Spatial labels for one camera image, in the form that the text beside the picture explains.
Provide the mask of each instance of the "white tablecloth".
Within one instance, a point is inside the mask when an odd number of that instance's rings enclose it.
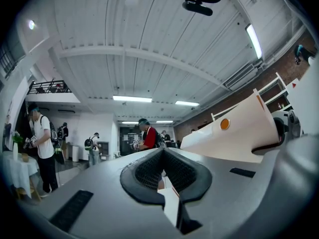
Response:
[[[13,160],[12,151],[3,152],[3,176],[8,185],[14,185],[16,188],[23,188],[26,194],[31,198],[31,189],[29,177],[38,172],[37,161],[29,156],[29,162],[23,162],[22,155],[18,154],[18,160]]]

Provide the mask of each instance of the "white ceiling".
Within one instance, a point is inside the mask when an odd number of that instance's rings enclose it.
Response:
[[[25,35],[32,46],[56,27],[63,49],[61,70],[72,75],[63,78],[90,110],[113,112],[119,120],[181,120],[192,110],[174,105],[177,100],[214,102],[229,93],[218,87],[223,81],[257,61],[245,31],[248,20],[264,60],[300,27],[282,0],[222,0],[206,4],[213,10],[211,17],[183,9],[183,1],[139,0],[129,9],[125,0],[34,0],[24,18],[36,14],[46,20],[38,20],[38,35],[30,30]],[[38,67],[47,70],[51,62]],[[113,95],[151,97],[153,103],[123,105]]]

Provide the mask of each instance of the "brick wall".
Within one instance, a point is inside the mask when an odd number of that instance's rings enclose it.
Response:
[[[296,44],[302,44],[306,49],[314,51],[315,43],[308,32],[305,32],[299,38]],[[211,113],[217,114],[249,97],[253,93],[253,89],[259,90],[263,88],[265,85],[276,78],[276,72],[279,73],[286,85],[293,81],[295,78],[300,79],[306,72],[308,64],[303,60],[301,61],[299,66],[295,64],[294,47],[295,45],[293,45],[284,56],[282,56],[276,63],[265,70],[256,80],[254,80],[246,87],[235,92],[231,96],[203,111],[197,116],[175,126],[174,131],[176,140],[182,140],[184,136],[190,134],[190,131],[192,129],[197,130],[200,125],[203,125],[206,122],[211,122]],[[273,88],[268,93],[266,93],[265,96],[263,96],[263,100],[266,101],[269,99],[269,97],[266,97],[266,95],[273,97],[279,92],[280,90],[278,90],[277,88]],[[269,110],[276,111],[278,102],[280,104],[286,104],[285,99],[278,100],[277,102],[273,102],[268,105]]]

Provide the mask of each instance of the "orange circle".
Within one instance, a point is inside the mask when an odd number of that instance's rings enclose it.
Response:
[[[229,125],[230,125],[229,119],[223,119],[223,120],[221,121],[221,123],[220,123],[220,128],[221,128],[222,130],[226,130],[226,129],[229,128]]]

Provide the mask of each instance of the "sneaker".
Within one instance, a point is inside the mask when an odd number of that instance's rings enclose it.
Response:
[[[40,195],[40,197],[45,198],[45,197],[47,197],[48,195],[50,195],[51,192],[52,192],[51,189],[50,189],[50,192],[45,192],[45,191],[43,191],[43,193]]]

